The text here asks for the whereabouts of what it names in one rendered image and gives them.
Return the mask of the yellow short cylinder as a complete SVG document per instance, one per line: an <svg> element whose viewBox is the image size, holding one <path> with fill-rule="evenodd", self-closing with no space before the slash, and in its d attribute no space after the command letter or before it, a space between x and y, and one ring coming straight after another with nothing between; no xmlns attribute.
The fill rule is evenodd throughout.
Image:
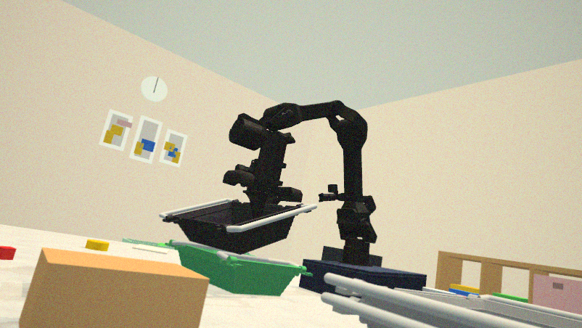
<svg viewBox="0 0 582 328"><path fill-rule="evenodd" d="M88 239L85 248L91 250L101 250L101 251L108 251L109 242L95 240L95 239Z"/></svg>

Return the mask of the tan cardboard box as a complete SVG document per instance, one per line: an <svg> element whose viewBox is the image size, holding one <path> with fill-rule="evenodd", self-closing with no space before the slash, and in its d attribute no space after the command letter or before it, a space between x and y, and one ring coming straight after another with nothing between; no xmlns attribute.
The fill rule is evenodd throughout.
<svg viewBox="0 0 582 328"><path fill-rule="evenodd" d="M41 248L19 328L200 328L209 279L178 264Z"/></svg>

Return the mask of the small red block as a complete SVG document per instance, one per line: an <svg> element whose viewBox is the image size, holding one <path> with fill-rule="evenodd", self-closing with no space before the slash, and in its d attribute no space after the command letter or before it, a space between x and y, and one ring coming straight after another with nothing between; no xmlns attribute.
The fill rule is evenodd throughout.
<svg viewBox="0 0 582 328"><path fill-rule="evenodd" d="M17 249L13 247L0 246L0 260L13 260L16 250Z"/></svg>

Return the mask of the green plastic tray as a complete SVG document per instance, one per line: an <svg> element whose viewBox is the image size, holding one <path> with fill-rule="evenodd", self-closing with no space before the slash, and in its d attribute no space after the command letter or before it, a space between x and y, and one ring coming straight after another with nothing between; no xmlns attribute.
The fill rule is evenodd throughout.
<svg viewBox="0 0 582 328"><path fill-rule="evenodd" d="M165 245L179 253L180 265L209 279L215 285L235 294L280 297L295 276L306 273L305 266L278 265L245 261L236 257L219 258L217 250L207 250L189 245Z"/></svg>

